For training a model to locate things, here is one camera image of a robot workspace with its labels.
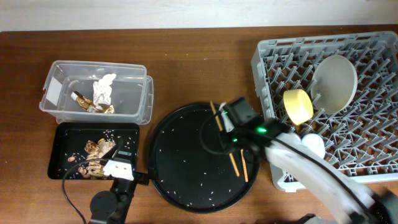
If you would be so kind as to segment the grey plate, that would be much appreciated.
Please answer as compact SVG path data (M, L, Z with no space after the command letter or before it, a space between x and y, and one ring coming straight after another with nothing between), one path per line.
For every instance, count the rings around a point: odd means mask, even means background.
M345 109L353 100L358 75L354 65L344 56L332 55L315 69L312 80L315 84L310 93L317 110L334 114Z

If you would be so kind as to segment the pink cup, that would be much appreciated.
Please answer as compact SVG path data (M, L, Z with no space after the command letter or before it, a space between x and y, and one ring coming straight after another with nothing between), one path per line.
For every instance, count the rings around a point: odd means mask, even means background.
M301 144L302 140L299 135L295 133L285 133L284 139L287 144Z

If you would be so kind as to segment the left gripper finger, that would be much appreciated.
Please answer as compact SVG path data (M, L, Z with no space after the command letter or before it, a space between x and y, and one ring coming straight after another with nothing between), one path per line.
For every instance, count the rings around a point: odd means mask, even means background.
M108 158L112 159L122 147L123 147L123 140L119 139L116 145L111 150L108 151Z
M157 180L157 169L154 161L147 161L146 171L141 172L136 164L133 170L134 180L140 185L149 185L151 180Z

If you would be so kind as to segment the gold foil wrapper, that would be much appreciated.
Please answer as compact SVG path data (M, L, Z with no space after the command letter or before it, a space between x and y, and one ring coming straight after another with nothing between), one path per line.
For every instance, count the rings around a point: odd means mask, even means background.
M105 105L96 107L92 100L84 97L77 91L71 93L71 98L78 103L78 105L85 111L90 113L104 113L104 114L115 114L113 105Z

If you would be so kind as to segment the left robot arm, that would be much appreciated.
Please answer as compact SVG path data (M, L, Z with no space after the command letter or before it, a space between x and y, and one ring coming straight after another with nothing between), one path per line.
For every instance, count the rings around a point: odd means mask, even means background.
M113 184L108 191L101 191L91 199L90 223L124 223L136 186L148 185L151 179L157 178L154 171L136 171L137 154L123 147L124 143L120 140L103 156L101 165L104 166L104 175L111 177Z

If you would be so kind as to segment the yellow bowl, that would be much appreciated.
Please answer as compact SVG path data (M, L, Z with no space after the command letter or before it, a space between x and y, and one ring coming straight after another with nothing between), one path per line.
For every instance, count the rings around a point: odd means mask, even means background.
M302 89L287 90L283 101L290 120L300 125L313 117L313 106L310 97Z

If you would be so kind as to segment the white napkin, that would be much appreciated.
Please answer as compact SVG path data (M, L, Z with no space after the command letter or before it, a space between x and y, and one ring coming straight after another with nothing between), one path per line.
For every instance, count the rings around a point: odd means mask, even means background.
M106 74L102 79L93 83L93 104L98 110L102 110L103 105L111 104L111 85L116 76L115 73Z

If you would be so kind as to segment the blue cup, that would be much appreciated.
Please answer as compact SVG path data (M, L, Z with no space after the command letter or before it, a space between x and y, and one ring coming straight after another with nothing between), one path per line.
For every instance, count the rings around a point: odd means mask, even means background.
M323 139L317 134L306 134L302 138L302 144L307 146L313 153L323 159L326 155Z

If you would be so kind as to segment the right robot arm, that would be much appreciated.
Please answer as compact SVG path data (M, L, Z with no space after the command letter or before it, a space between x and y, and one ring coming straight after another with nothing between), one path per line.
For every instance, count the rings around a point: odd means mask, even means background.
M275 119L233 123L224 130L233 144L248 147L299 181L330 211L334 223L397 223L397 196L377 194L317 156L289 127Z

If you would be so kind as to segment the wooden chopstick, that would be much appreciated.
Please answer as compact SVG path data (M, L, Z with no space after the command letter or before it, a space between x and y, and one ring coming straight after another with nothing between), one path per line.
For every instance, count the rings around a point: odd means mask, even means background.
M248 179L248 171L247 171L247 167L246 167L246 160L244 157L244 149L241 149L240 153L241 153L241 160L242 160L242 166L243 166L244 180L247 183L247 182L249 182L249 179Z
M210 107L211 107L211 110L212 110L212 112L213 112L213 115L215 115L215 120L216 120L218 129L219 129L220 132L222 132L223 127L222 127L222 124L221 124L221 121L220 121L218 115L216 114L217 112L216 112L216 109L215 109L215 106L214 106L214 103L213 103L212 100L210 101ZM232 164L232 166L233 166L233 169L234 169L234 171L235 171L236 176L239 177L239 176L240 176L240 173L239 173L238 167L237 167L237 165L236 165L236 161L234 160L234 156L233 156L232 153L229 153L229 159L230 159L230 161L231 161L231 164Z

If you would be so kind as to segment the food scraps pile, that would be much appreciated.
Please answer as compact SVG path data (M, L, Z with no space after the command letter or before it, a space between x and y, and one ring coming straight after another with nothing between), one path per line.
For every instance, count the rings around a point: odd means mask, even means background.
M87 141L85 145L86 156L78 156L74 153L68 158L68 162L81 162L82 159L88 161L87 163L79 165L77 168L72 170L72 173L68 175L69 179L82 177L83 179L108 179L108 176L104 174L104 165L99 159L104 159L105 155L112 150L116 145L113 140L102 138L98 142Z

